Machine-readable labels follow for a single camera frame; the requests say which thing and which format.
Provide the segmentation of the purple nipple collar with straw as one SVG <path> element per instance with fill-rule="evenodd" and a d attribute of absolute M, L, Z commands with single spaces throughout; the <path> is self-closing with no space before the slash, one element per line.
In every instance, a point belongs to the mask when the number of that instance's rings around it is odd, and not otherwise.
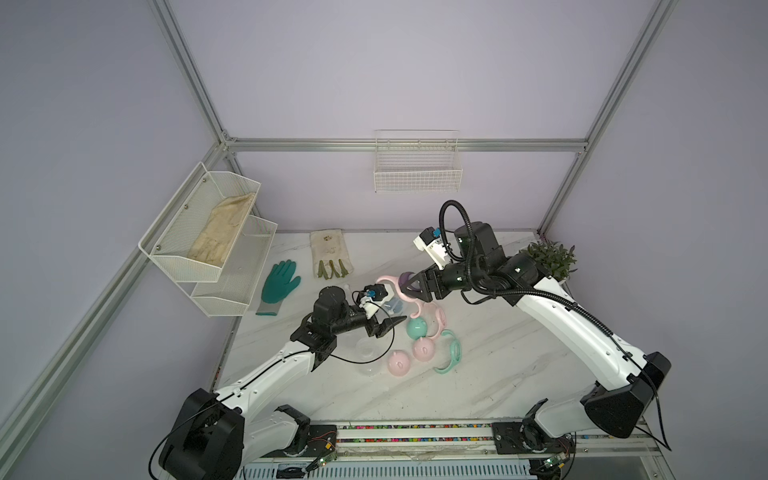
<path fill-rule="evenodd" d="M 411 278 L 413 277 L 414 273 L 410 271 L 403 272 L 398 277 L 398 284 L 400 286 L 404 284 L 408 284 L 411 281 Z"/>

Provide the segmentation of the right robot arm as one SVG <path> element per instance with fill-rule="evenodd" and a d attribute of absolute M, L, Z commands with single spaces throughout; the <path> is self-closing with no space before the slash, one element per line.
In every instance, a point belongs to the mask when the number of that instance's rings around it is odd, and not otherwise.
<path fill-rule="evenodd" d="M 659 352 L 645 353 L 616 335 L 573 300 L 530 255 L 507 255 L 491 226 L 474 222 L 455 233 L 459 251 L 450 253 L 439 229 L 428 227 L 414 240 L 432 266 L 403 275 L 400 288 L 423 302 L 473 291 L 482 300 L 502 299 L 528 314 L 560 340 L 594 376 L 582 393 L 559 402 L 543 399 L 526 414 L 520 433 L 530 449 L 567 433 L 599 429 L 628 438 L 671 369 Z"/>

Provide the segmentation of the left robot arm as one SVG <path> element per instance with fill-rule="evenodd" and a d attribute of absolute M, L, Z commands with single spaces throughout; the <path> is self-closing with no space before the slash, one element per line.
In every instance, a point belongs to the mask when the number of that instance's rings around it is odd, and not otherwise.
<path fill-rule="evenodd" d="M 175 479 L 233 479 L 243 465 L 267 453 L 302 453 L 309 438 L 307 416 L 289 405 L 268 417 L 261 413 L 288 386 L 332 357 L 340 334 L 356 329 L 374 338 L 393 334 L 406 318 L 377 319 L 382 308 L 375 298 L 382 293 L 377 284 L 363 304 L 351 305 L 342 288 L 323 288 L 277 354 L 230 385 L 214 392 L 199 388 L 185 399 L 148 465 Z"/>

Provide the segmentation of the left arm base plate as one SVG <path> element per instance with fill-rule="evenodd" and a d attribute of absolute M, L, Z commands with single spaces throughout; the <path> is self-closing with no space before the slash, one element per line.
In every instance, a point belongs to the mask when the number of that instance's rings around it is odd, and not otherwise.
<path fill-rule="evenodd" d="M 291 446 L 284 451 L 286 457 L 316 458 L 334 450 L 338 437 L 338 429 L 331 424 L 311 424 L 306 433 L 299 439 L 303 447 Z"/>

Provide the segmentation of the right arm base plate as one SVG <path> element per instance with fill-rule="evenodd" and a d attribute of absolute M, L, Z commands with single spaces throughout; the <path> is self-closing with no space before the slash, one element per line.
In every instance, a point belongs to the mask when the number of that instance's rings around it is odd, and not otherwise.
<path fill-rule="evenodd" d="M 569 436 L 553 438 L 536 425 L 523 421 L 494 422 L 491 430 L 498 454 L 569 454 L 574 448 Z"/>

